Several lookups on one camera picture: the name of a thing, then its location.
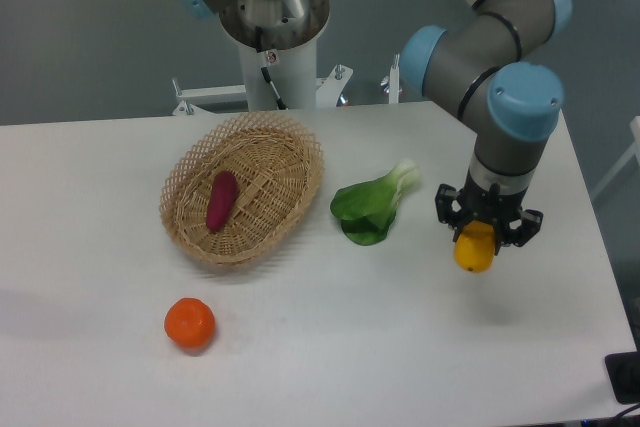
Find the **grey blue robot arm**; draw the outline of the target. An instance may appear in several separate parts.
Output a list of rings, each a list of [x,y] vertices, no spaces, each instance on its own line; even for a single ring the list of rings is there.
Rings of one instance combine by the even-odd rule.
[[[476,135],[465,185],[438,188],[438,219],[456,236],[488,225],[496,247],[523,246],[543,216],[522,200],[554,131],[564,89],[526,56],[555,36],[571,0],[466,0],[475,19],[449,33],[417,31],[399,57],[400,78]],[[253,110],[319,105],[316,42],[328,0],[182,0],[197,18],[217,15],[236,43]]]

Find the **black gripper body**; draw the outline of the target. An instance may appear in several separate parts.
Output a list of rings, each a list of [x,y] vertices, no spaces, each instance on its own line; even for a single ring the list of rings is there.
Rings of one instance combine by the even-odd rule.
[[[494,221],[508,224],[518,220],[524,196],[524,190],[515,194],[504,194],[497,184],[492,184],[488,190],[484,190],[474,181],[467,181],[457,197],[461,207],[457,226],[466,226],[472,221],[492,225]]]

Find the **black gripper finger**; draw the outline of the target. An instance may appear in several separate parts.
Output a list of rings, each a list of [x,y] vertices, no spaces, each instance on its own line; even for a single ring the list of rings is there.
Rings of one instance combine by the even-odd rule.
[[[452,241],[456,242],[468,224],[468,207],[464,190],[457,190],[448,184],[440,184],[435,196],[435,206],[438,221],[446,224],[453,231]]]
[[[495,235],[494,253],[499,254],[502,247],[522,247],[541,230],[543,213],[527,209],[520,210],[513,220],[493,219]]]

